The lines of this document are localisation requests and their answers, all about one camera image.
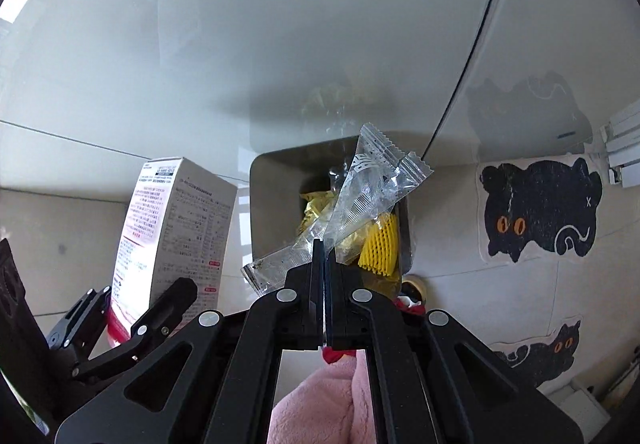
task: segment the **white box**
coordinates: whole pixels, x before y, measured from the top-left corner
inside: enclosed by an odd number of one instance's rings
[[[198,297],[181,328],[218,304],[222,262],[238,189],[185,158],[142,167],[120,236],[107,334],[112,345],[179,277]]]

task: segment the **cardboard box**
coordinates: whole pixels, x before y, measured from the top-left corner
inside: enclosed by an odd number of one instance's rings
[[[176,278],[192,278],[198,298],[178,329],[218,304],[222,263],[238,189],[188,159],[148,161],[120,236],[107,334],[112,345]]]

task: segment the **screw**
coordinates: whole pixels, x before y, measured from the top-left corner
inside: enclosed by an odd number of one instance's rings
[[[447,313],[442,310],[434,310],[429,315],[429,323],[438,327],[444,327],[449,323],[449,316],[447,316]]]
[[[220,321],[220,314],[215,312],[214,310],[206,310],[202,314],[200,314],[198,318],[198,323],[203,327],[212,327],[216,323]]]
[[[280,289],[276,294],[276,298],[278,301],[283,303],[287,303],[289,301],[293,301],[297,298],[298,294],[293,289]]]
[[[373,298],[373,294],[371,294],[371,291],[368,291],[367,289],[356,289],[353,291],[353,294],[351,294],[351,297],[357,302],[366,303]]]

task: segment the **red fabric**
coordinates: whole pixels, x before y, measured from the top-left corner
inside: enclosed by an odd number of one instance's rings
[[[427,312],[424,308],[424,305],[414,305],[413,307],[407,307],[399,299],[395,300],[394,305],[404,312],[408,312],[409,314],[415,314],[418,316],[424,316]],[[322,349],[322,359],[326,364],[335,363],[340,360],[342,356],[351,356],[352,358],[354,358],[356,357],[356,351],[333,350],[331,347],[324,347]]]

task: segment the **orange eye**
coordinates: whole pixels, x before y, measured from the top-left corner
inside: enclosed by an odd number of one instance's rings
[[[506,233],[509,229],[509,219],[504,215],[498,219],[498,232]]]
[[[527,229],[527,223],[524,221],[524,218],[520,217],[513,225],[513,230],[516,232],[517,236],[520,236],[524,233],[525,229]]]

